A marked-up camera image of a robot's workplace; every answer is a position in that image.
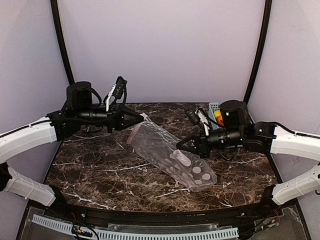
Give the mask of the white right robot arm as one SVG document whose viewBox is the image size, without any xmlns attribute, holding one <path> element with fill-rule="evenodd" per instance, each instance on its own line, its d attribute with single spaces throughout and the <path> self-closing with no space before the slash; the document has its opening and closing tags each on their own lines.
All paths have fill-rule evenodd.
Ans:
<svg viewBox="0 0 320 240">
<path fill-rule="evenodd" d="M 246 150 L 263 154 L 291 155 L 315 161 L 320 160 L 319 135 L 290 130 L 277 122 L 260 121 L 239 126 L 224 126 L 205 134 L 190 134 L 179 141 L 177 149 L 200 158 L 208 158 L 214 149 L 243 146 Z M 264 206 L 280 206 L 320 188 L 320 166 L 284 183 L 265 188 L 260 202 Z"/>
</svg>

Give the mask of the clear zip top bag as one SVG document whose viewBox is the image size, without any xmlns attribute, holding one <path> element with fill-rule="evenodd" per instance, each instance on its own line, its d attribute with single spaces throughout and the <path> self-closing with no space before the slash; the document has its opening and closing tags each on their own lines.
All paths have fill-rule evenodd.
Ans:
<svg viewBox="0 0 320 240">
<path fill-rule="evenodd" d="M 192 192 L 206 190 L 218 181 L 214 170 L 199 156 L 179 150 L 176 136 L 155 124 L 145 113 L 134 126 L 127 143 L 144 160 Z"/>
</svg>

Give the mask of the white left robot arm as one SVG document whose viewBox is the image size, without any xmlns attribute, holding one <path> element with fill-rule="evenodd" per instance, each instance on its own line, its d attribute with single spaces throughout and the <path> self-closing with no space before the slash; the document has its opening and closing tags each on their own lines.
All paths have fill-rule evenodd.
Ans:
<svg viewBox="0 0 320 240">
<path fill-rule="evenodd" d="M 34 180 L 9 165 L 10 160 L 25 157 L 27 152 L 41 146 L 62 142 L 79 132 L 82 126 L 106 127 L 108 133 L 122 131 L 144 120 L 143 116 L 127 106 L 105 109 L 102 106 L 65 108 L 35 122 L 0 135 L 0 190 L 18 195 L 49 208 L 62 208 L 66 199 L 50 184 Z"/>
</svg>

